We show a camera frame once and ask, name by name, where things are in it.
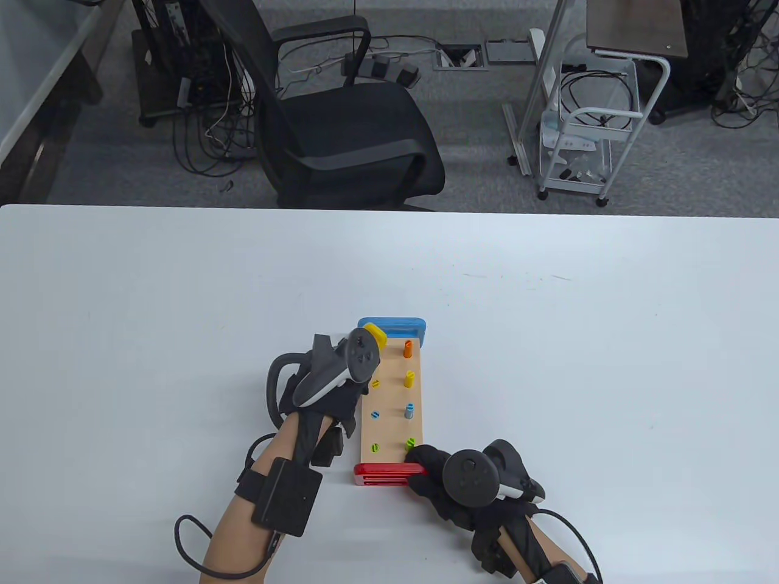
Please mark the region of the person's right hand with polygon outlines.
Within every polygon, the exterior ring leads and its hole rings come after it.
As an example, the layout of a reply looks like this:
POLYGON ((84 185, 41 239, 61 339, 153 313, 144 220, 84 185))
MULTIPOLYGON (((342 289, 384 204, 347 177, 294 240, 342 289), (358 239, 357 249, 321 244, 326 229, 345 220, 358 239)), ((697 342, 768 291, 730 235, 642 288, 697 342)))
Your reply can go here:
POLYGON ((534 582, 553 567, 531 520, 545 492, 509 442, 453 455, 419 445, 405 459, 425 469, 407 481, 412 491, 443 520, 472 533, 471 552, 485 572, 534 582))

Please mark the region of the person's left hand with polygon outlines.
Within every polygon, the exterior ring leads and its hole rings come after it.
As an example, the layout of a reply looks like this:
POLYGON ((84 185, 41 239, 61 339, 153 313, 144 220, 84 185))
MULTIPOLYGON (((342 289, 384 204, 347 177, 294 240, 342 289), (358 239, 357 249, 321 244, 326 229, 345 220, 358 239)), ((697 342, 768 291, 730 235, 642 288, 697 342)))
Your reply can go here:
POLYGON ((295 406, 295 389, 310 372, 302 364, 287 381, 278 409, 280 414, 297 414, 292 461, 307 467, 330 467, 334 458, 343 453, 343 439, 356 429, 355 412, 359 398, 368 392, 368 382, 346 380, 334 387, 310 406, 295 406))

